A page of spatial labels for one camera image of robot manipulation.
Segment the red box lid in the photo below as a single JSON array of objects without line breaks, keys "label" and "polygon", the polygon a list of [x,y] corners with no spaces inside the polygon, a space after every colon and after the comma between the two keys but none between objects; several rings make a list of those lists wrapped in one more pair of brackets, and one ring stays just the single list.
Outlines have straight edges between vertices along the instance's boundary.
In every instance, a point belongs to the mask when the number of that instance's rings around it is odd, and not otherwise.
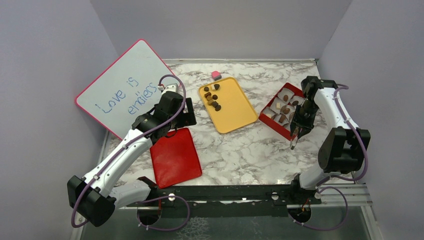
[{"label": "red box lid", "polygon": [[188,128],[170,131],[151,148],[150,156],[157,186],[164,189],[200,177],[202,168]]}]

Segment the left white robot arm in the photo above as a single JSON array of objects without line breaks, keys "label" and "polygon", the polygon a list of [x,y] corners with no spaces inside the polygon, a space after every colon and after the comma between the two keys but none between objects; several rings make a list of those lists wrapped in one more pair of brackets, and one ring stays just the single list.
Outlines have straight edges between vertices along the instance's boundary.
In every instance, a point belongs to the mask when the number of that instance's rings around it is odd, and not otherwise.
[{"label": "left white robot arm", "polygon": [[67,184],[71,225],[80,228],[87,223],[103,225],[116,208],[141,201],[152,205],[157,191],[142,178],[128,186],[115,184],[144,152],[161,138],[168,138],[170,130],[196,125],[193,102],[185,94],[163,91],[154,107],[139,115],[121,143],[94,169],[83,177],[72,176]]}]

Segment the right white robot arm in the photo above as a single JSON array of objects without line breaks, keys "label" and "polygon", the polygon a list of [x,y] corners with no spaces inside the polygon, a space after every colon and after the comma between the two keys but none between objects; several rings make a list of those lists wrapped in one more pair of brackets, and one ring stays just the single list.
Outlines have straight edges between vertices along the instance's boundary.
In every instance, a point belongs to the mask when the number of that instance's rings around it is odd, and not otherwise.
[{"label": "right white robot arm", "polygon": [[301,81],[301,89],[304,101],[296,106],[290,121],[290,148],[294,149],[298,139],[312,131],[318,111],[323,114],[329,132],[314,167],[297,174],[291,182],[288,196],[296,204],[332,178],[361,180],[368,170],[367,148],[371,140],[370,132],[354,122],[342,102],[340,91],[348,90],[348,86],[307,76]]}]

